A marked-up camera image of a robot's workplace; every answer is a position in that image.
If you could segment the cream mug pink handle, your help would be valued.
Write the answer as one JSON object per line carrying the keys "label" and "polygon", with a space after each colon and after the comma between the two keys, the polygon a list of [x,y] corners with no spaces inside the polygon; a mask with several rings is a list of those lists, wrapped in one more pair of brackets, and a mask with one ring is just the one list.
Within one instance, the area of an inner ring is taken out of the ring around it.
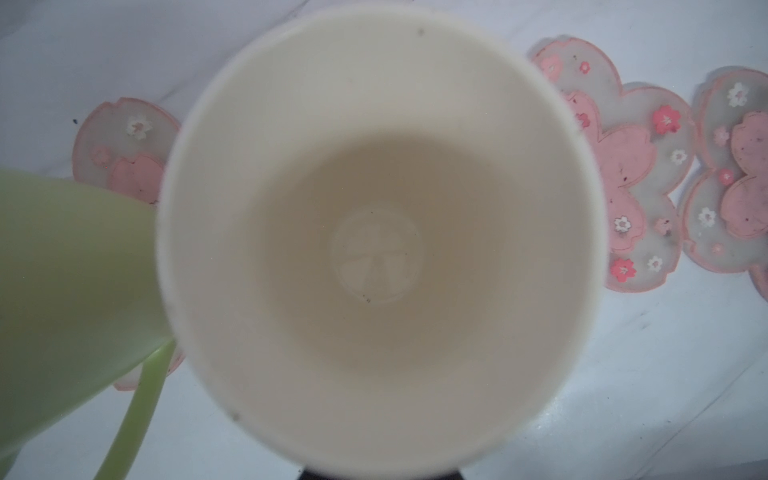
{"label": "cream mug pink handle", "polygon": [[556,395],[607,263],[591,149],[503,40],[360,4],[237,53],[157,211],[175,336],[244,431],[340,479],[426,479]]}

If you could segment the green mug white inside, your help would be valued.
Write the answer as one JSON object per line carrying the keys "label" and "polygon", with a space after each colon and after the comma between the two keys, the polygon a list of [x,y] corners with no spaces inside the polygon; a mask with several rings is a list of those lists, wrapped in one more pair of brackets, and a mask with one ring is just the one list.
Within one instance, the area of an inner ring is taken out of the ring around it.
{"label": "green mug white inside", "polygon": [[121,377],[141,372],[98,470],[127,476],[175,350],[155,211],[101,188],[1,172],[1,468]]}

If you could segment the pink flower coaster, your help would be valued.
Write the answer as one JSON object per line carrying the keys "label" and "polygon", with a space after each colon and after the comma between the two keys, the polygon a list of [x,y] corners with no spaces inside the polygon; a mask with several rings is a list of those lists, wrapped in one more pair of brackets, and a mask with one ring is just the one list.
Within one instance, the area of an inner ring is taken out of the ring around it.
{"label": "pink flower coaster", "polygon": [[123,97],[100,104],[80,127],[72,173],[88,199],[78,214],[96,298],[113,321],[107,351],[117,357],[118,391],[134,391],[144,360],[171,343],[156,273],[155,217],[179,122],[162,108]]}
{"label": "pink flower coaster", "polygon": [[767,75],[715,71],[695,97],[702,169],[678,207],[683,250],[706,270],[750,274],[767,296]]}
{"label": "pink flower coaster", "polygon": [[682,221],[670,195],[695,158],[691,107],[668,89],[624,83],[609,57],[583,39],[553,40],[532,60],[572,109],[602,178],[607,288],[660,287],[682,254]]}

